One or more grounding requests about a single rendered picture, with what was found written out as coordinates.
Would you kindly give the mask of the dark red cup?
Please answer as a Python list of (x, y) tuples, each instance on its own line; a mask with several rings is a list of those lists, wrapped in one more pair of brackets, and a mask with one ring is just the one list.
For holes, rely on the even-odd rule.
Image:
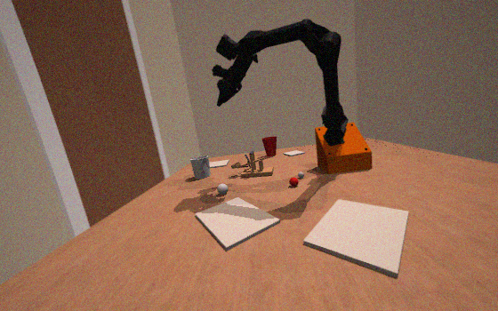
[(277, 137), (267, 137), (262, 139), (266, 155), (275, 156), (277, 152)]

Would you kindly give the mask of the grey cup with white rim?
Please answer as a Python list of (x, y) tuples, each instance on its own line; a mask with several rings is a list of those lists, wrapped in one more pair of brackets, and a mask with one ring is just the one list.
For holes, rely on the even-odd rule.
[(203, 179), (211, 176), (208, 155), (197, 156), (190, 159), (196, 179)]

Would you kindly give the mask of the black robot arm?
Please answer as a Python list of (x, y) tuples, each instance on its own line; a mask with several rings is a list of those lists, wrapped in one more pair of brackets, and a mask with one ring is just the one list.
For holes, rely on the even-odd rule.
[(325, 107), (321, 118), (327, 129), (323, 135), (328, 146), (345, 143), (349, 119), (344, 115), (339, 100), (337, 62), (341, 37), (336, 32), (306, 19), (270, 31), (250, 31), (239, 42), (223, 35), (216, 51), (228, 60), (235, 59), (238, 68), (248, 71), (252, 61), (258, 63), (257, 52), (278, 44), (302, 41), (310, 52), (316, 55), (323, 70), (325, 83)]

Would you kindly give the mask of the white flat square tile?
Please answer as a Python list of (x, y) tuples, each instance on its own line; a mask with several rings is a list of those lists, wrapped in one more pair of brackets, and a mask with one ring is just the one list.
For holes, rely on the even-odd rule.
[(301, 154), (305, 154), (305, 152), (295, 150), (295, 151), (283, 153), (283, 155), (286, 155), (286, 156), (297, 156), (297, 155), (301, 155)]

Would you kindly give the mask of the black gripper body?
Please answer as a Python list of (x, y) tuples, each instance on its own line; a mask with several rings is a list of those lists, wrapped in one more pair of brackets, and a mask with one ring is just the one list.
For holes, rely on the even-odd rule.
[(245, 76), (246, 72), (238, 68), (237, 65), (233, 63), (233, 65), (230, 66), (229, 76), (227, 77), (228, 79), (219, 80), (217, 85), (221, 87), (225, 92), (233, 94), (236, 89), (238, 89), (238, 91), (241, 90), (241, 82)]

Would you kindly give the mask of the white ball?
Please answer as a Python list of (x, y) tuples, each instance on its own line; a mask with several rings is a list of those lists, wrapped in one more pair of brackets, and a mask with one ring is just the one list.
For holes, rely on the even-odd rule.
[(226, 184), (220, 184), (217, 187), (217, 191), (219, 194), (224, 195), (228, 192), (228, 186)]

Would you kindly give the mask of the red ball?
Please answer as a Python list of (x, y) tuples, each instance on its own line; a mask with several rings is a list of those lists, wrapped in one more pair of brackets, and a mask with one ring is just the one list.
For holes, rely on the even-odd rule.
[(291, 178), (289, 180), (289, 183), (290, 183), (291, 186), (295, 187), (295, 186), (298, 185), (299, 181), (296, 178)]

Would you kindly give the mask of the white flat square board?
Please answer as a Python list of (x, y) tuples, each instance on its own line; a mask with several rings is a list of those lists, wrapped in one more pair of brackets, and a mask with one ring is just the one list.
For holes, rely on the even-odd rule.
[(223, 160), (223, 161), (217, 161), (217, 162), (210, 162), (210, 168), (216, 168), (216, 167), (223, 167), (227, 166), (229, 160)]
[(338, 199), (303, 244), (398, 278), (408, 214)]
[(237, 197), (196, 213), (226, 251), (280, 223), (280, 219)]

